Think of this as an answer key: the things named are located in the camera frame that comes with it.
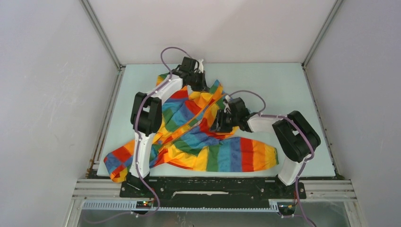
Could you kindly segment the rainbow striped jacket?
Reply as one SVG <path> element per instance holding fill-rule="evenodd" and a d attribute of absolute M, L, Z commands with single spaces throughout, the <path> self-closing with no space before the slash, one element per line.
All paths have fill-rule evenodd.
<path fill-rule="evenodd" d="M 208 92 L 184 87 L 162 106 L 162 124 L 151 146 L 149 166 L 169 164 L 192 171 L 256 172 L 279 163 L 277 150 L 264 142 L 212 132 L 225 92 L 215 81 Z"/>

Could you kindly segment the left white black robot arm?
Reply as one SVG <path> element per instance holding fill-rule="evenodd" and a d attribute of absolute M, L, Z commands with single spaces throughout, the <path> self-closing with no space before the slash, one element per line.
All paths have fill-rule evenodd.
<path fill-rule="evenodd" d="M 162 105 L 184 86 L 191 86 L 194 91 L 208 91 L 202 59 L 184 57 L 180 65 L 169 70 L 159 85 L 147 93 L 138 92 L 134 97 L 131 123 L 135 132 L 135 143 L 132 165 L 125 181 L 138 197 L 144 197 L 149 192 L 149 183 L 145 178 L 150 173 L 149 159 L 153 138 L 163 120 Z"/>

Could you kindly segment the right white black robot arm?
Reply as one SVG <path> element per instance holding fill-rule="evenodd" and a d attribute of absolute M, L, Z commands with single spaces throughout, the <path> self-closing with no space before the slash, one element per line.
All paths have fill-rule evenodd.
<path fill-rule="evenodd" d="M 262 114 L 250 112 L 243 99 L 225 96 L 224 107 L 217 111 L 211 131 L 228 133 L 234 127 L 246 132 L 274 133 L 285 154 L 285 159 L 275 184 L 275 192 L 286 198 L 294 191 L 306 163 L 314 158 L 321 139 L 309 122 L 299 111 L 287 115 Z"/>

